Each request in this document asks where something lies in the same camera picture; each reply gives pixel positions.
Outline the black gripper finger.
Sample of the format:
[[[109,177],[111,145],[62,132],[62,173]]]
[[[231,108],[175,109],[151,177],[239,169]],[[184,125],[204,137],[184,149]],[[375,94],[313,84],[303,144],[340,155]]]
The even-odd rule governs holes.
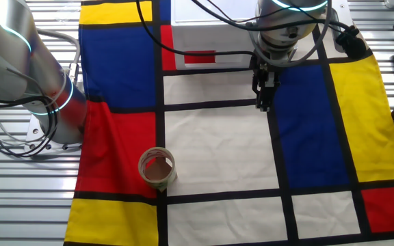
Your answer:
[[[262,108],[262,98],[261,98],[261,87],[257,87],[257,89],[254,91],[257,98],[256,98],[256,108],[260,111],[263,110]]]
[[[272,106],[274,98],[274,88],[265,87],[263,91],[263,110],[268,112]]]

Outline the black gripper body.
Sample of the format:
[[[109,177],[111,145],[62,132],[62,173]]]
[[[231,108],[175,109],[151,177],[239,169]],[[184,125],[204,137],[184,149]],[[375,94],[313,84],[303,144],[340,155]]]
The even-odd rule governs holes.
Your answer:
[[[278,87],[279,70],[263,61],[258,56],[252,56],[250,59],[250,69],[253,71],[252,90],[258,91],[263,87]]]

